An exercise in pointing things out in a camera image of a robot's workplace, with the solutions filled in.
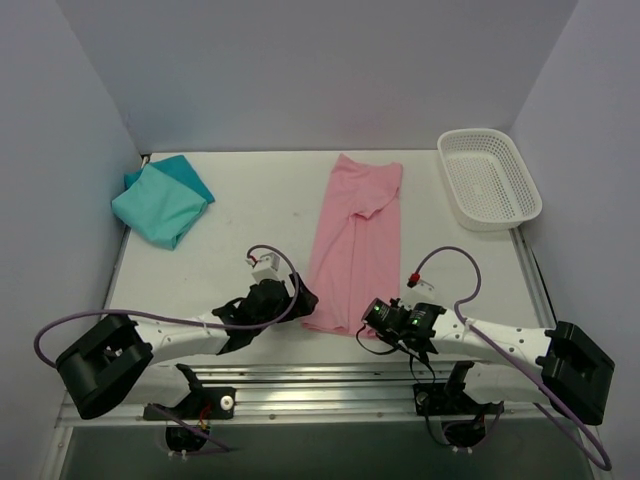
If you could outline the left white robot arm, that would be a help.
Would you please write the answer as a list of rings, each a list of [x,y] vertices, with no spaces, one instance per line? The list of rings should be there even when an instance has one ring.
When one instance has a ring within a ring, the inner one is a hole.
[[[135,321],[131,311],[111,311],[55,361],[81,418],[102,416],[134,389],[151,365],[194,355],[223,355],[252,342],[269,324],[312,314],[318,297],[297,273],[294,293],[280,280],[263,279],[239,297],[171,328]]]

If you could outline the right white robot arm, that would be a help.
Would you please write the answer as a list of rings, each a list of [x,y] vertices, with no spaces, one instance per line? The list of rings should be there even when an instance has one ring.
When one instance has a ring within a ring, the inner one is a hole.
[[[378,337],[410,351],[456,354],[503,365],[509,373],[531,374],[538,390],[548,389],[551,405],[565,405],[584,424],[603,422],[614,361],[578,326],[520,328],[468,318],[438,305],[418,303],[409,310],[374,300],[363,323]]]

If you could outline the pink t shirt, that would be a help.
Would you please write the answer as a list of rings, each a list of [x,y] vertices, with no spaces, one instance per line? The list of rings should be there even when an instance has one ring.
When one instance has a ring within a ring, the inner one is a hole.
[[[353,336],[371,302],[399,296],[403,166],[338,157],[311,251],[307,287],[318,297],[302,321],[311,331]]]

